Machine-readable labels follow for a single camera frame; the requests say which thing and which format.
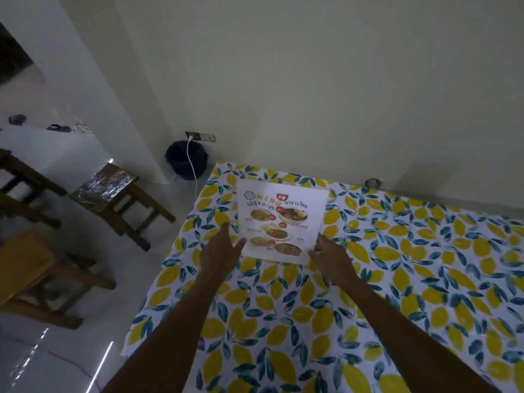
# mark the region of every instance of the trash can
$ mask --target trash can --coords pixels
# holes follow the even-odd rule
[[[209,155],[204,150],[204,146],[194,141],[189,142],[189,159],[187,153],[187,140],[180,140],[168,147],[166,160],[182,179],[194,181],[195,177],[189,160],[193,163],[195,175],[198,179],[206,170]]]

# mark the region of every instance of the person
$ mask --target person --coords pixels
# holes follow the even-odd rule
[[[200,254],[201,270],[192,288],[129,357],[103,393],[179,393],[184,389],[213,297],[234,269],[245,243],[244,238],[233,246],[229,224],[221,225]],[[344,290],[362,311],[412,393],[498,392],[378,296],[357,276],[342,246],[320,236],[309,255],[324,277]]]

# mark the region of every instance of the tablecloth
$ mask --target tablecloth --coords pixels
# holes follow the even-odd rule
[[[320,231],[347,249],[360,277],[501,391],[524,392],[521,222],[222,162],[153,281],[124,357],[191,288],[199,255],[219,225],[231,221],[238,240],[239,179],[329,190]],[[198,390],[407,391],[363,314],[311,261],[241,257],[213,300],[195,367],[188,385]]]

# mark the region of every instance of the person's left arm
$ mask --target person's left arm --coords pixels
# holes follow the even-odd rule
[[[102,393],[174,392],[184,389],[211,301],[236,265],[245,239],[231,244],[224,223],[200,254],[200,272],[151,336],[135,350]]]

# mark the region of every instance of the wooden chair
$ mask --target wooden chair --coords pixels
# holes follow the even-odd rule
[[[59,196],[66,195],[66,190],[35,171],[29,165],[18,160],[10,151],[4,149],[0,149],[0,170],[2,169],[8,171],[14,177],[0,189],[0,219],[4,215],[18,215],[32,222],[43,222],[52,228],[58,229],[62,225],[61,221],[44,215],[29,205],[45,189],[49,189]],[[31,192],[22,200],[10,197],[8,193],[22,182],[31,188]]]
[[[95,264],[93,259],[74,255],[69,258],[74,264],[58,264],[54,254],[33,232],[3,244],[0,247],[0,311],[77,329],[82,318],[67,315],[66,311],[92,287],[113,290],[116,283],[88,271],[88,267]],[[46,288],[54,278],[82,284],[56,310],[49,307],[48,300],[57,299],[60,292]]]
[[[100,216],[119,236],[127,234],[140,248],[148,251],[151,245],[140,236],[142,231],[158,215],[162,215],[171,223],[174,222],[175,217],[138,187],[135,184],[137,180],[138,176],[115,164],[108,163],[70,197],[87,210]],[[115,211],[115,206],[127,195],[131,198],[118,211]],[[146,208],[152,207],[153,210],[139,227],[133,229],[122,218],[122,215],[137,201]]]

